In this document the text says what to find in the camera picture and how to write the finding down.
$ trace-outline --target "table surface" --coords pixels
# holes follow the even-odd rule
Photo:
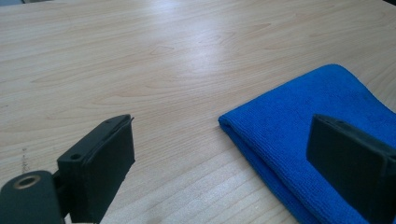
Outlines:
[[[0,186],[134,116],[136,163],[103,223],[296,222],[218,117],[323,64],[396,111],[396,7],[380,0],[60,0],[0,18]]]

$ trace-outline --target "black plastic part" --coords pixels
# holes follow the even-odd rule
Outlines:
[[[60,211],[52,175],[47,171],[17,176],[2,187],[0,223],[64,223]]]
[[[102,122],[58,159],[61,182],[71,190],[73,222],[102,220],[134,163],[129,115]]]
[[[396,214],[396,150],[341,120],[315,115],[307,158],[371,223]]]

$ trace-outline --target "blue towel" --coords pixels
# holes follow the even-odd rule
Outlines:
[[[300,222],[366,223],[306,159],[314,114],[342,119],[396,147],[396,114],[336,64],[268,91],[219,124]]]

